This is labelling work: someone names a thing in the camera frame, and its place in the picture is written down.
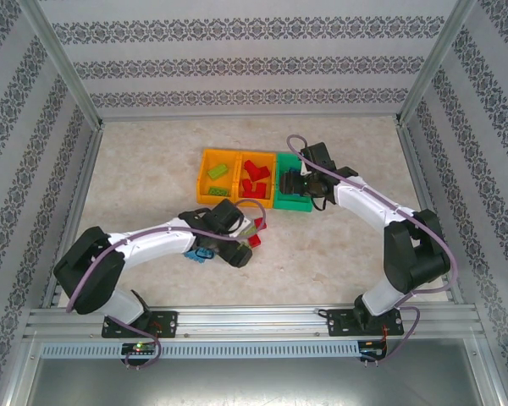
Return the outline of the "yellow plastic bin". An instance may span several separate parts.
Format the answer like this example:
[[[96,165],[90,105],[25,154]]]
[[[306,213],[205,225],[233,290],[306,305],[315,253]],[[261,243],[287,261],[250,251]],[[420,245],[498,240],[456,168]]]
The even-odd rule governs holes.
[[[277,155],[274,152],[240,151],[236,164],[234,200],[253,199],[272,208],[277,186]]]
[[[197,183],[196,183],[196,201],[202,205],[217,205],[222,199],[227,198],[235,202],[237,193],[236,172],[240,153],[235,150],[224,149],[205,149],[202,154]],[[229,172],[217,180],[211,180],[207,176],[207,171],[211,167],[224,163],[228,166]],[[226,188],[230,190],[230,196],[212,196],[208,195],[208,189],[211,186]]]

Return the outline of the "small circuit board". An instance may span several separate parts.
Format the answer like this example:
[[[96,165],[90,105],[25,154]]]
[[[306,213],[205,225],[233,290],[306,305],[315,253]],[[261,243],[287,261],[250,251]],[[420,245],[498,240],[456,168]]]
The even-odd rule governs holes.
[[[388,345],[385,341],[360,341],[359,351],[364,357],[382,359],[386,356]]]
[[[121,348],[121,355],[153,356],[157,347],[154,343],[124,343]]]

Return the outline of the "green plastic bin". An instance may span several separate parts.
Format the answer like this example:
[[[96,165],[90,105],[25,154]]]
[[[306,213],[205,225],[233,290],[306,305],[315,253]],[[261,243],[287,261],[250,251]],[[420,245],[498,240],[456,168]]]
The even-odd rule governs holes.
[[[301,170],[301,160],[292,153],[278,153],[276,161],[273,208],[286,211],[311,212],[313,205],[309,197],[300,195],[285,195],[280,191],[280,180],[291,167]]]

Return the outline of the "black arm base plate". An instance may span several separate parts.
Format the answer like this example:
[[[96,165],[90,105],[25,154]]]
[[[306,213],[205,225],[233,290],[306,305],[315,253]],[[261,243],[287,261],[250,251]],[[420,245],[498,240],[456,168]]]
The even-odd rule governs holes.
[[[128,327],[118,324],[108,316],[102,325],[103,338],[175,338],[178,324],[176,311],[145,311]]]
[[[326,311],[330,337],[402,336],[404,327],[397,309],[373,316],[367,313],[362,319],[353,309],[333,309]]]

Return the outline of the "aluminium mounting rail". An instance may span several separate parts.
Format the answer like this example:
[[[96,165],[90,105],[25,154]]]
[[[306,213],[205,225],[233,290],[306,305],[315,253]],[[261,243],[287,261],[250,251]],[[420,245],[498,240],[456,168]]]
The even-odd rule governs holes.
[[[416,339],[484,337],[485,330],[474,305],[426,302],[419,311],[401,309],[397,324]],[[320,308],[292,306],[208,306],[171,308],[177,316],[169,323],[175,339],[292,340],[329,339],[331,332],[345,331],[335,320],[319,315]],[[73,342],[100,339],[103,317],[68,314],[62,308],[31,310],[22,338]]]

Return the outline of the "aluminium frame post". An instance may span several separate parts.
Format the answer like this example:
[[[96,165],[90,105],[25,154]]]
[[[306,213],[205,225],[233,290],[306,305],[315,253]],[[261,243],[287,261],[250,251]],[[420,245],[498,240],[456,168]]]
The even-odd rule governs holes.
[[[455,6],[451,10],[448,19],[445,21],[400,111],[395,115],[395,124],[397,127],[401,128],[410,121],[431,79],[444,61],[446,54],[450,50],[452,41],[456,38],[457,33],[471,13],[476,1],[477,0],[456,0]]]
[[[102,119],[39,1],[18,0],[18,2],[89,125],[92,129],[100,129]]]

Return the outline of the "aluminium frame rail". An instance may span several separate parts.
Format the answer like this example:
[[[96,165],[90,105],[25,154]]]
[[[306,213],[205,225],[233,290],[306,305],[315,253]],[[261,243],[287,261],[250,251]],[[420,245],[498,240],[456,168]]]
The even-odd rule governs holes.
[[[165,121],[196,121],[196,120],[249,120],[269,118],[390,118],[394,123],[400,122],[400,115],[385,113],[211,113],[211,114],[180,114],[180,115],[152,115],[152,116],[117,116],[101,118],[101,123],[127,122],[165,122]]]
[[[102,123],[99,129],[93,132],[91,140],[87,143],[80,171],[76,178],[74,194],[72,195],[72,199],[69,203],[69,209],[66,213],[66,223],[64,224],[61,234],[60,244],[54,253],[49,278],[47,279],[43,295],[41,297],[41,302],[38,305],[40,309],[46,309],[53,306],[53,298],[57,287],[57,280],[54,276],[53,270],[75,241],[75,236],[80,225],[80,219],[82,217],[82,212],[84,210],[86,197],[90,187],[91,177],[96,165],[97,154],[102,143],[104,130],[105,123]]]
[[[418,203],[422,209],[431,209],[435,211],[427,183],[423,177],[422,165],[417,157],[408,129],[403,127],[401,124],[397,124],[396,133],[406,160],[406,165],[411,175],[411,181],[417,195]],[[450,301],[455,304],[462,305],[464,303],[464,299],[462,298],[461,292],[458,288],[458,277],[459,267],[451,267],[448,276],[443,277],[443,280],[447,284],[444,291],[447,293]]]

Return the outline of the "grey metal sheet panel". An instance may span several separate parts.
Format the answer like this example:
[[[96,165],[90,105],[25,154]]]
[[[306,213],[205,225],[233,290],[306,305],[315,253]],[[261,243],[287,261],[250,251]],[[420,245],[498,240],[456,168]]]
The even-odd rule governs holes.
[[[170,359],[140,371],[117,360],[44,359],[14,406],[499,406],[466,361]]]

